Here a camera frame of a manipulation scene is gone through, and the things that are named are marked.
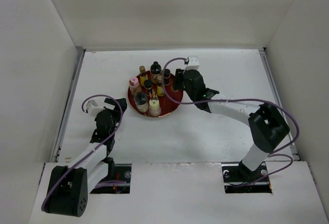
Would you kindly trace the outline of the black-cap spice jar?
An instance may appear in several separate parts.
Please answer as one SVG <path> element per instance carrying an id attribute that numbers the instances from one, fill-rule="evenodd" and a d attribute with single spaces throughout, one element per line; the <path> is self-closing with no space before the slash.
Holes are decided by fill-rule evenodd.
<path id="1" fill-rule="evenodd" d="M 171 76 L 170 70 L 165 69 L 162 73 L 162 76 L 163 76 L 164 85 L 169 85 L 170 84 L 170 76 Z"/>

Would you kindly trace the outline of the black knob lid jar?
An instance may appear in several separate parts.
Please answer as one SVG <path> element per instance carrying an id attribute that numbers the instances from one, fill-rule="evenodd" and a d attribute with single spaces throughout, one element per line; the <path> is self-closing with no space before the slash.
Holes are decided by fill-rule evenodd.
<path id="1" fill-rule="evenodd" d="M 134 102 L 140 113 L 146 113 L 149 110 L 148 95 L 145 92 L 137 92 L 134 95 Z"/>

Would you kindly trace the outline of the tall gold-cap sauce bottle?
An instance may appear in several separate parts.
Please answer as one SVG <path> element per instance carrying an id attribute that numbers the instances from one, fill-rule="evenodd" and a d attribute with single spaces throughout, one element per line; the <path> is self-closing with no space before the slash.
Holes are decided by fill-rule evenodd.
<path id="1" fill-rule="evenodd" d="M 159 75 L 157 77 L 157 96 L 158 97 L 163 97 L 165 95 L 165 91 L 164 91 L 164 85 L 163 85 L 163 80 L 162 80 L 162 76 Z"/>

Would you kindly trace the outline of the pink-lid glass shaker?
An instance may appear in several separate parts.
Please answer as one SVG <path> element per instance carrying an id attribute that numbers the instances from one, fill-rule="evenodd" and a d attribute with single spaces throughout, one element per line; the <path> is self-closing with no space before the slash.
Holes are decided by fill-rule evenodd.
<path id="1" fill-rule="evenodd" d="M 142 92 L 139 80 L 137 77 L 131 77 L 129 79 L 130 93 L 134 96 L 138 92 Z"/>

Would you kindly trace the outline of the round-top black lid glass jar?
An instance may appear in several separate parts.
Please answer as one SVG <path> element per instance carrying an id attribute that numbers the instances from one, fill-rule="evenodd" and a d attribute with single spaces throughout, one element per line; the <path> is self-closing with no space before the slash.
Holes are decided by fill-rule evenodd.
<path id="1" fill-rule="evenodd" d="M 161 65 L 157 61 L 154 61 L 150 67 L 150 76 L 153 84 L 157 84 L 158 76 L 161 75 L 161 73 L 162 73 Z"/>

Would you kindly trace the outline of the small dark-label spice bottle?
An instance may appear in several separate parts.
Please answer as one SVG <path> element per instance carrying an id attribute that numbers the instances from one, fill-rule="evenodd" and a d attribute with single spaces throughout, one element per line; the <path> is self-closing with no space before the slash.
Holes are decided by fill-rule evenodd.
<path id="1" fill-rule="evenodd" d="M 153 83 L 151 80 L 147 79 L 144 81 L 144 87 L 147 91 L 150 91 L 152 90 L 152 87 L 153 87 Z"/>

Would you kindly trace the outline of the yellow-label gold-cap bottle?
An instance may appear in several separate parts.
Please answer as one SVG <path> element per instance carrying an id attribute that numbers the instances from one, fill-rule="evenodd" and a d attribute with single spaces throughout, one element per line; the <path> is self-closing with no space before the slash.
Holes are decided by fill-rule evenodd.
<path id="1" fill-rule="evenodd" d="M 143 65 L 139 67 L 140 85 L 144 87 L 145 80 L 148 79 L 147 71 Z"/>

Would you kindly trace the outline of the yellow-lid white shaker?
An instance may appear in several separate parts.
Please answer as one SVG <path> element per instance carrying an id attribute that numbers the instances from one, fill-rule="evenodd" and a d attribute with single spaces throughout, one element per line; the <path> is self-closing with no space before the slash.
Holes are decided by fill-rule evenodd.
<path id="1" fill-rule="evenodd" d="M 157 98 L 152 98 L 149 101 L 149 114 L 152 117 L 159 117 L 161 114 L 161 107 Z"/>

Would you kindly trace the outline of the small black-cap spice bottle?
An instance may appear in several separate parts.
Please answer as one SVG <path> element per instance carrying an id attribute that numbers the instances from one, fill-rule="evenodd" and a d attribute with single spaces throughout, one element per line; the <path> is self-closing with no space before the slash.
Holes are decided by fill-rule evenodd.
<path id="1" fill-rule="evenodd" d="M 158 99 L 156 90 L 154 90 L 154 89 L 152 90 L 150 98 L 151 98 L 151 100 L 157 100 Z"/>

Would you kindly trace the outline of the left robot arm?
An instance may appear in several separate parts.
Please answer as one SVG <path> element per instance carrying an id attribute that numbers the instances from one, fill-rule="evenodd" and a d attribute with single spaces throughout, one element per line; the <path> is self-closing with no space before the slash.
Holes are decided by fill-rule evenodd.
<path id="1" fill-rule="evenodd" d="M 43 212 L 80 217 L 93 190 L 126 184 L 125 180 L 115 176 L 115 163 L 109 157 L 115 144 L 115 133 L 127 108 L 126 99 L 103 97 L 105 103 L 113 105 L 113 108 L 98 106 L 93 97 L 83 102 L 82 110 L 96 115 L 96 129 L 84 152 L 68 166 L 52 169 L 47 194 L 41 205 Z"/>

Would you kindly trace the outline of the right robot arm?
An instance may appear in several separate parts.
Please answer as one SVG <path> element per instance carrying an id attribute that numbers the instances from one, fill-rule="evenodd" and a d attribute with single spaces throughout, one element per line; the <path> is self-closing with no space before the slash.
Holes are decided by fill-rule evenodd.
<path id="1" fill-rule="evenodd" d="M 212 102 L 219 92 L 207 88 L 202 75 L 195 69 L 177 69 L 173 89 L 185 91 L 198 109 L 232 118 L 250 128 L 253 145 L 238 165 L 239 176 L 245 182 L 257 175 L 259 166 L 290 132 L 283 116 L 271 103 L 254 105 L 223 99 Z"/>

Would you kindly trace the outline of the red round lacquer tray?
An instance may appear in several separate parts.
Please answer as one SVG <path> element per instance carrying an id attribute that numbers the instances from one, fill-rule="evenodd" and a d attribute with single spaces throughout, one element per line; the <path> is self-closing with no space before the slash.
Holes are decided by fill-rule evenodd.
<path id="1" fill-rule="evenodd" d="M 169 85 L 165 85 L 165 89 L 171 98 L 173 98 L 175 101 L 181 102 L 184 93 L 181 90 L 173 90 L 172 86 L 173 86 L 174 78 L 175 78 L 175 75 L 173 75 L 171 73 L 171 75 L 169 77 Z M 147 111 L 145 113 L 139 112 L 139 110 L 137 109 L 136 103 L 134 101 L 134 96 L 131 94 L 130 87 L 128 87 L 127 88 L 127 103 L 139 115 L 142 115 L 144 117 L 150 117 L 150 118 L 160 118 L 160 117 L 164 117 L 164 116 L 171 114 L 179 107 L 179 104 L 171 101 L 166 95 L 160 97 L 157 94 L 157 85 L 156 84 L 153 84 L 151 90 L 145 89 L 144 87 L 142 87 L 141 90 L 148 95 L 148 101 L 150 100 L 151 97 L 153 97 L 153 95 L 157 96 L 157 98 L 159 100 L 160 108 L 161 108 L 161 113 L 158 117 L 152 117 L 149 114 L 149 111 Z"/>

